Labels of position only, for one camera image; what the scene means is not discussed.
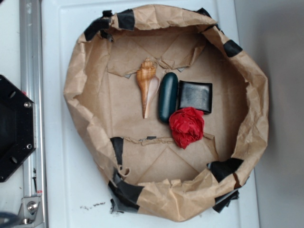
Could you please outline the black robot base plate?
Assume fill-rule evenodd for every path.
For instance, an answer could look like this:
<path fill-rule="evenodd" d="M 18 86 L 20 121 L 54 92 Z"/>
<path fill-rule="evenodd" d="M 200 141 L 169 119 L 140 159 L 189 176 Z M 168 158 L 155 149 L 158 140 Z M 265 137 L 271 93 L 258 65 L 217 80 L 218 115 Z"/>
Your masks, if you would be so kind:
<path fill-rule="evenodd" d="M 34 103 L 5 76 L 0 76 L 0 181 L 10 176 L 35 150 Z"/>

